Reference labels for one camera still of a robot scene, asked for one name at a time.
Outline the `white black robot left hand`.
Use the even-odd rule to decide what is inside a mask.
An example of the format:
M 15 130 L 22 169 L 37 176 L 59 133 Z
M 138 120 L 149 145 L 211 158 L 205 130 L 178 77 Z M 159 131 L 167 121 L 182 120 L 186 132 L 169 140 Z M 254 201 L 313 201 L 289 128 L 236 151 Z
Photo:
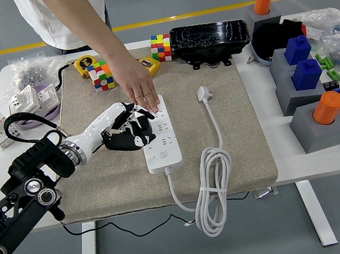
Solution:
M 139 105 L 114 103 L 81 134 L 64 142 L 73 146 L 80 164 L 85 165 L 102 145 L 113 151 L 133 151 L 151 143 L 156 138 L 149 123 L 153 119 L 154 115 Z

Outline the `person's right hand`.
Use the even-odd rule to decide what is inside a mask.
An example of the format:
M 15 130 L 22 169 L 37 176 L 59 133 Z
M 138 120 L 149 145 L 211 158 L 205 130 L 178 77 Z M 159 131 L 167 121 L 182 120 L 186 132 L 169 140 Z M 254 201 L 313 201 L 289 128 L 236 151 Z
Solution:
M 149 70 L 129 52 L 109 59 L 108 65 L 131 103 L 153 113 L 158 112 L 158 95 Z

